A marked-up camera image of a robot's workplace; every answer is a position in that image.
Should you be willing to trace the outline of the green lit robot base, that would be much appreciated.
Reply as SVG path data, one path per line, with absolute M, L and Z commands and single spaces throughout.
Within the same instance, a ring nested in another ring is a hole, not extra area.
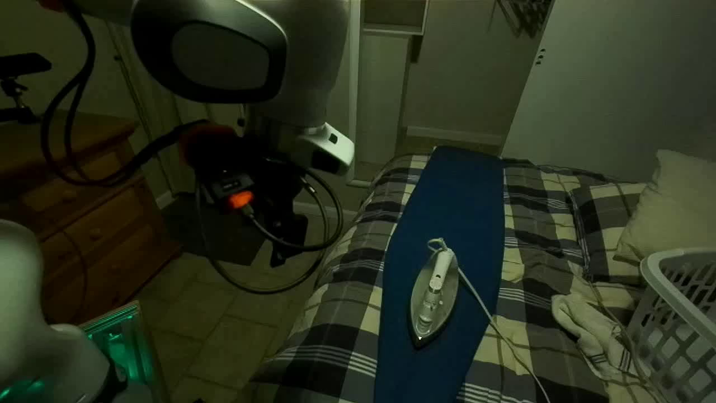
M 169 403 L 135 303 L 85 325 L 3 325 L 0 371 L 0 403 Z

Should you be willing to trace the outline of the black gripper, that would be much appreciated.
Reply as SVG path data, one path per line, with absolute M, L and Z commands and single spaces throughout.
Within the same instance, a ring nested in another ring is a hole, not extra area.
M 219 126 L 182 135 L 181 152 L 208 200 L 222 213 L 241 215 L 273 243 L 273 263 L 321 249 L 305 241 L 309 219 L 293 211 L 303 182 L 291 162 Z

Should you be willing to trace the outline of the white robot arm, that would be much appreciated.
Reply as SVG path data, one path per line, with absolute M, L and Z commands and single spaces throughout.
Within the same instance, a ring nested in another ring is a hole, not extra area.
M 205 102 L 246 102 L 257 162 L 340 175 L 356 146 L 327 121 L 345 52 L 349 0 L 60 0 L 74 18 L 129 27 L 132 45 L 166 90 Z M 0 227 L 0 386 L 54 403 L 111 403 L 116 364 L 82 328 L 39 308 L 45 261 L 36 234 Z

